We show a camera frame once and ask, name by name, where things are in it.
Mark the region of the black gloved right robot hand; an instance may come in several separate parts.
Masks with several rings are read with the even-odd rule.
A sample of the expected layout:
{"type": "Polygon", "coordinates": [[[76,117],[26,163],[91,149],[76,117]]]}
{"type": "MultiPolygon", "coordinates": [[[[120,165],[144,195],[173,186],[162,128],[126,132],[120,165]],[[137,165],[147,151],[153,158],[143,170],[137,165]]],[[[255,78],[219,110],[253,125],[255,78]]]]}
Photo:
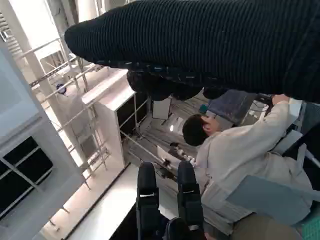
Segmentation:
{"type": "Polygon", "coordinates": [[[64,40],[98,65],[320,101],[317,0],[136,0],[74,24],[64,40]]]}

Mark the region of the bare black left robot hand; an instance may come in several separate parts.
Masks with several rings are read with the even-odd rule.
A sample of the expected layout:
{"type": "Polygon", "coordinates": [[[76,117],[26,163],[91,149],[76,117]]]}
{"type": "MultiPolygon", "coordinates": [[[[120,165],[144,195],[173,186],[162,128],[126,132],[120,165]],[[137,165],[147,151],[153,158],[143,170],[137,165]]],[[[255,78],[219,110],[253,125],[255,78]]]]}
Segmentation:
{"type": "Polygon", "coordinates": [[[177,170],[178,216],[163,221],[159,210],[159,188],[152,163],[140,165],[135,203],[139,240],[205,240],[200,187],[193,166],[181,161],[177,170]]]}

